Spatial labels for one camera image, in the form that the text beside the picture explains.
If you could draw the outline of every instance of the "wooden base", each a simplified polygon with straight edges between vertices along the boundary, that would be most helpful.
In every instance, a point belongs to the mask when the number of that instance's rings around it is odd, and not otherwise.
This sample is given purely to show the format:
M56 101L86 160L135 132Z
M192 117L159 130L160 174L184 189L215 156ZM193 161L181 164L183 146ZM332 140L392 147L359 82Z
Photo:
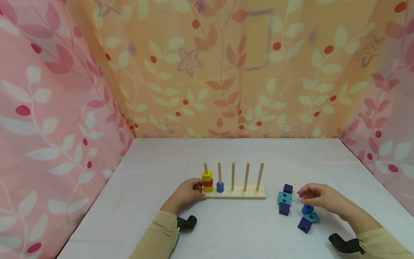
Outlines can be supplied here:
M256 191L256 184L248 184L246 191L243 191L244 184L235 184L234 191L231 190L231 184L224 186L224 192L219 193L216 188L212 192L203 192L207 199L265 199L266 192L263 185L260 185Z

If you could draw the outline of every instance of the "teal block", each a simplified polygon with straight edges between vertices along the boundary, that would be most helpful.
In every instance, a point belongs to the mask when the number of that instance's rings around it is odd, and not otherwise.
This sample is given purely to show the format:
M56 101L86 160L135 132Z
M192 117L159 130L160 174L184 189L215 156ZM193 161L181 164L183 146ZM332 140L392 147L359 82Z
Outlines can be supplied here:
M285 198L285 197L283 197L283 196L279 196L278 198L277 198L277 204L280 204L281 202L283 202L283 203L286 203L287 205L292 205L292 202L291 202L291 200L290 199L288 199L288 198Z
M305 214L303 217L312 223L320 222L320 218L316 213Z
M292 194L280 191L279 192L279 197L283 197L283 198L287 198L287 199L291 200L292 199Z

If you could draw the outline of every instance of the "blue block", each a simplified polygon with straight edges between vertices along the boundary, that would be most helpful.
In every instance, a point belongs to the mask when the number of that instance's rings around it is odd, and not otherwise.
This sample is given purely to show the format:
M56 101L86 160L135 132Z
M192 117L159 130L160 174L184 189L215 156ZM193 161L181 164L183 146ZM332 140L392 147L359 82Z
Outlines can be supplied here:
M312 222L308 221L306 218L302 218L298 225L298 228L305 233L308 233L311 227Z
M312 212L313 212L313 206L312 205L305 204L302 207L302 214L311 214Z
M283 197L283 198L287 198L287 199L291 200L292 199L292 194L280 191L279 192L279 197Z
M219 182L217 182L217 189L216 189L219 193L224 192L224 183L221 182L221 185L219 184Z
M280 204L280 203L286 203L289 206L292 205L291 200L288 199L288 198L284 198L283 196L279 196L279 198L277 198L277 203L278 204Z
M305 214L303 217L312 223L320 222L320 218L316 213Z
M279 204L279 214L288 216L290 211L290 206L286 203L281 202Z
M291 186L289 184L285 184L285 186L283 186L283 192L287 192L287 193L291 194L293 192L293 186Z

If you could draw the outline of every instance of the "light blue block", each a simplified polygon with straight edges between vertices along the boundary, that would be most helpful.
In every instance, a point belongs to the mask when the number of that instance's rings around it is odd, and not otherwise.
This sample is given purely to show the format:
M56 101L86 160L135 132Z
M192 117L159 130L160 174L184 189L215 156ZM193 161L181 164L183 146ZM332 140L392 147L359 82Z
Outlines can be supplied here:
M311 214L312 212L313 212L313 206L312 205L305 204L302 207L302 214Z
M312 223L320 222L320 218L316 213L305 214L303 217Z
M219 182L217 182L217 189L216 189L219 193L224 192L224 183L221 182L221 185L219 184Z
M283 198L287 198L287 199L291 200L292 199L292 194L280 191L279 192L279 197L283 197Z
M285 198L285 197L283 197L283 196L279 196L278 198L277 198L277 204L280 204L281 202L283 202L283 203L286 203L287 205L292 205L292 202L291 202L291 200L290 199L288 199L288 198Z

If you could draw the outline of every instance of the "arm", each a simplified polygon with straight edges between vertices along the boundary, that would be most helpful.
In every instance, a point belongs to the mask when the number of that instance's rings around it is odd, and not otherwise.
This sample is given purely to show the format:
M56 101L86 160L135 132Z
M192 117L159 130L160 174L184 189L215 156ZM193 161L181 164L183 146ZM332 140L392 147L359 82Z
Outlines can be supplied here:
M192 201L205 199L201 193L202 180L192 178L184 181L168 198L145 231L129 259L168 259L178 235L177 215L183 206Z
M365 259L414 259L371 215L325 184L307 184L298 191L304 204L323 207L347 221L359 244L366 252Z

